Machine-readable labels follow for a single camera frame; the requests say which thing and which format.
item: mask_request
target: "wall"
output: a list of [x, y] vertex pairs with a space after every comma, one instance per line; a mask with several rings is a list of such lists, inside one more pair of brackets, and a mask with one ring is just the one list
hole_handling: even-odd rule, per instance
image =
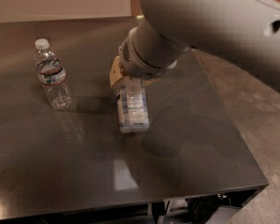
[[0, 0], [0, 22], [131, 15], [131, 0]]

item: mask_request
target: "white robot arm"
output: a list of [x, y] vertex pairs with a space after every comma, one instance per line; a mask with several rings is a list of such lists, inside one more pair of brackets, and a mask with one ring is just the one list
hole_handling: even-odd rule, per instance
[[145, 18], [120, 47], [125, 75], [151, 79], [191, 48], [239, 65], [280, 90], [280, 3], [140, 0]]

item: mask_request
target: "clear plastic bottle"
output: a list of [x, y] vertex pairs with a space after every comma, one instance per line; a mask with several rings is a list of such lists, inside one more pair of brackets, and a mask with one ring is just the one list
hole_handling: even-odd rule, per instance
[[141, 79], [125, 77], [120, 80], [117, 100], [122, 133], [139, 133], [149, 128], [146, 90]]
[[51, 106], [69, 110], [72, 98], [65, 81], [65, 69], [60, 57], [49, 46], [47, 39], [35, 42], [35, 68]]

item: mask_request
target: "concrete floor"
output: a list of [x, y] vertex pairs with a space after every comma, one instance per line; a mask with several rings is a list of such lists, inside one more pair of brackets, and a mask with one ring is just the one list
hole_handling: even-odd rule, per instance
[[270, 185], [228, 224], [280, 224], [280, 93], [231, 63], [193, 51]]

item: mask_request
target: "white bottle cap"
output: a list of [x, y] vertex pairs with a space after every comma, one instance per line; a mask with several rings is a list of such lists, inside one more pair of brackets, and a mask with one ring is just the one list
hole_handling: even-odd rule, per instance
[[48, 49], [49, 48], [49, 42], [47, 39], [38, 39], [35, 42], [35, 47], [37, 49]]

